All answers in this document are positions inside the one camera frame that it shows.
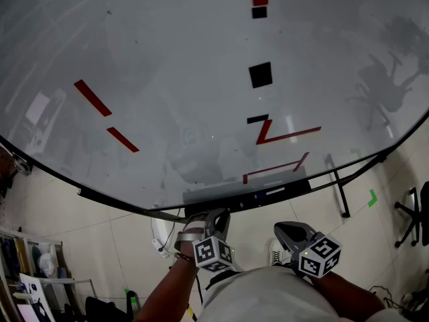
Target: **plastic bag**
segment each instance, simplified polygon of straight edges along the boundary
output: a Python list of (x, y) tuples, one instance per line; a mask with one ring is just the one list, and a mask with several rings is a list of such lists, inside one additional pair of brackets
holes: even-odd
[(54, 265), (54, 257), (51, 253), (42, 254), (38, 260), (38, 266), (46, 278), (57, 278), (58, 269)]

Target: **wrist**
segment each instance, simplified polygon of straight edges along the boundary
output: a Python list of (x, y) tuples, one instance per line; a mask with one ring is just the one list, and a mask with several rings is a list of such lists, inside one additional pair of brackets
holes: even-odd
[(179, 264), (180, 266), (185, 266), (187, 268), (198, 270), (198, 267), (196, 267), (195, 261), (193, 258), (188, 258), (187, 256), (181, 253), (175, 253), (174, 257), (176, 258), (176, 264)]
[(180, 245), (180, 253), (188, 256), (189, 258), (195, 259), (194, 245), (190, 241), (183, 241)]

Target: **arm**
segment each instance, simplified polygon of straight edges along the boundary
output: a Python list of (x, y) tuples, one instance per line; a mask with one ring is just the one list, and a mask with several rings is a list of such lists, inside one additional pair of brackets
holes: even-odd
[(321, 279), (310, 277), (314, 288), (332, 305), (340, 317), (364, 322), (385, 309), (383, 303), (369, 291), (348, 282), (335, 273)]
[[(182, 243), (181, 252), (194, 258), (194, 249), (190, 242)], [(172, 269), (147, 298), (134, 321), (180, 322), (188, 308), (189, 296), (197, 272), (198, 268), (195, 264), (181, 258), (177, 259)]]

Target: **black cable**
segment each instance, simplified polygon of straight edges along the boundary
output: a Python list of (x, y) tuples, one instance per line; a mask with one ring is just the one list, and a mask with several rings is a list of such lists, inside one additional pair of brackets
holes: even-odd
[(169, 240), (170, 236), (171, 236), (171, 235), (172, 235), (172, 233), (173, 233), (173, 230), (174, 230), (174, 226), (175, 226), (175, 225), (176, 225), (176, 222), (173, 222), (173, 228), (172, 228), (171, 232), (168, 234), (166, 242), (162, 245), (162, 247), (161, 247), (161, 248), (158, 248), (158, 251), (159, 251), (159, 252), (162, 252), (162, 251), (164, 250), (164, 248), (165, 248), (166, 244), (168, 243), (168, 240)]
[(198, 279), (198, 275), (196, 275), (196, 285), (198, 286), (198, 293), (200, 294), (200, 300), (201, 300), (201, 305), (202, 305), (201, 285), (200, 285), (200, 280)]
[(407, 308), (405, 308), (405, 307), (403, 307), (403, 306), (401, 306), (401, 305), (397, 304), (395, 301), (393, 301), (393, 299), (392, 299), (392, 295), (391, 295), (391, 293), (390, 293), (389, 289), (388, 289), (388, 288), (386, 288), (386, 287), (384, 287), (384, 286), (377, 286), (377, 285), (374, 285), (374, 286), (372, 286), (372, 287), (369, 289), (369, 291), (372, 291), (372, 289), (373, 289), (373, 288), (375, 288), (375, 287), (376, 287), (376, 288), (381, 288), (381, 289), (383, 289), (384, 291), (387, 291), (388, 295), (390, 296), (390, 299), (389, 299), (389, 298), (387, 298), (387, 297), (384, 297), (383, 301), (385, 301), (385, 302), (386, 302), (386, 304), (387, 304), (387, 307), (388, 307), (388, 308), (403, 309), (403, 310), (405, 310), (405, 311), (410, 311), (410, 310), (408, 310)]
[(152, 229), (152, 237), (155, 238), (154, 227), (152, 226), (152, 217), (150, 217), (150, 229)]

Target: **black square marker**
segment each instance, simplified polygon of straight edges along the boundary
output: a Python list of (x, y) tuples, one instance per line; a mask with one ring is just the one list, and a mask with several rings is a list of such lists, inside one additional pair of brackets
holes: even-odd
[(338, 262), (340, 261), (340, 253), (341, 251), (337, 252), (332, 256), (331, 259), (328, 259), (326, 261), (326, 264), (324, 265), (323, 275), (325, 275), (330, 270), (332, 270), (336, 265), (338, 265)]
[(226, 244), (223, 244), (220, 241), (219, 241), (219, 256), (221, 257), (221, 259), (223, 259), (223, 260), (225, 260), (231, 264), (233, 263), (233, 258), (232, 258), (230, 247), (227, 246)]
[(326, 259), (333, 254), (340, 246), (332, 242), (330, 239), (322, 238), (317, 244), (313, 245), (310, 249), (319, 255), (322, 259)]
[(199, 244), (195, 245), (195, 260), (199, 264), (206, 260), (212, 259), (215, 257), (215, 251), (212, 243), (212, 239), (205, 239)]
[(254, 7), (252, 9), (252, 18), (258, 19), (258, 18), (266, 18), (267, 17), (267, 7)]
[(304, 256), (301, 257), (300, 271), (317, 276), (320, 270), (320, 263), (311, 259), (307, 259)]
[(224, 270), (225, 268), (228, 268), (230, 266), (223, 264), (222, 262), (216, 261), (213, 262), (212, 264), (208, 264), (203, 266), (203, 268), (205, 268), (206, 270), (209, 270), (211, 272), (217, 272), (220, 270)]
[(249, 68), (250, 78), (252, 80), (252, 86), (254, 89), (270, 85), (273, 83), (271, 76), (271, 63), (258, 64)]

